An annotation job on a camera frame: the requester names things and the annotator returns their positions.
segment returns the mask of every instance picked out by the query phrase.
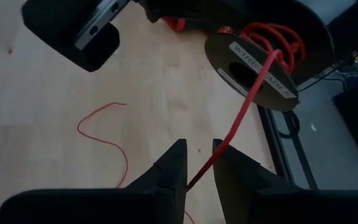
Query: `wooden surface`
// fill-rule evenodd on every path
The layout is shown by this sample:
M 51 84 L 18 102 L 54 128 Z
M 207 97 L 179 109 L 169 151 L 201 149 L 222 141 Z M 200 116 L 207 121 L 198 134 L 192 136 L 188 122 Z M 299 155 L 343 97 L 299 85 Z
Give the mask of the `wooden surface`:
M 83 129 L 124 148 L 124 185 L 179 138 L 187 139 L 190 180 L 244 100 L 211 68 L 206 37 L 151 24 L 130 3 L 113 22 L 119 50 L 88 73 L 24 27 L 23 2 L 0 1 L 0 204 L 28 189 L 116 186 L 124 171 L 120 152 L 76 132 L 82 117 L 111 101 L 128 105 L 103 111 Z M 232 145 L 272 170 L 255 105 Z M 188 194 L 186 209 L 196 223 L 224 223 L 211 171 Z

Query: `screw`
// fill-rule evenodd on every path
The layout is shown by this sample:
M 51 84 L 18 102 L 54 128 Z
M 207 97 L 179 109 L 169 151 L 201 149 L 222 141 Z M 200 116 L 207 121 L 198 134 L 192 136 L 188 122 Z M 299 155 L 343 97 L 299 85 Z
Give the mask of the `screw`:
M 89 32 L 89 34 L 91 35 L 95 35 L 95 33 L 97 33 L 99 31 L 97 26 L 93 26 Z
M 116 12 L 118 8 L 119 8 L 119 4 L 118 2 L 116 2 L 111 6 L 111 11 Z

